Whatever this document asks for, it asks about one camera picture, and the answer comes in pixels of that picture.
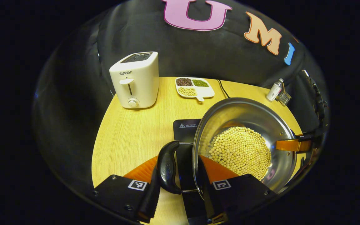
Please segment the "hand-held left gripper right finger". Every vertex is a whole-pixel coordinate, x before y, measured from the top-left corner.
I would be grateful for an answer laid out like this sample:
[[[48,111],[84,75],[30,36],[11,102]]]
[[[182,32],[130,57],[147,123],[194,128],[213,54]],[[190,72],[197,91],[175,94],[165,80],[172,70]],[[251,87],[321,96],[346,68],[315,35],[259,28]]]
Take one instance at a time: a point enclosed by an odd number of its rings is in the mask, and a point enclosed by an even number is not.
[[[272,203],[277,194],[253,175],[238,175],[212,159],[200,155],[199,178],[207,217],[213,223],[244,218]]]

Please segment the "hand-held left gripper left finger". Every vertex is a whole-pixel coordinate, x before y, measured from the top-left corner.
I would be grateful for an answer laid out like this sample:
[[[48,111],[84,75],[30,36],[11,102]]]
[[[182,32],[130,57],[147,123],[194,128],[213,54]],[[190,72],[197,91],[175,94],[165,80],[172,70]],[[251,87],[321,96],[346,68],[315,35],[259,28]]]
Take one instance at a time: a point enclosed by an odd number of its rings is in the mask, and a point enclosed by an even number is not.
[[[157,160],[155,156],[123,176],[108,176],[94,188],[94,200],[128,220],[150,223],[160,194]]]

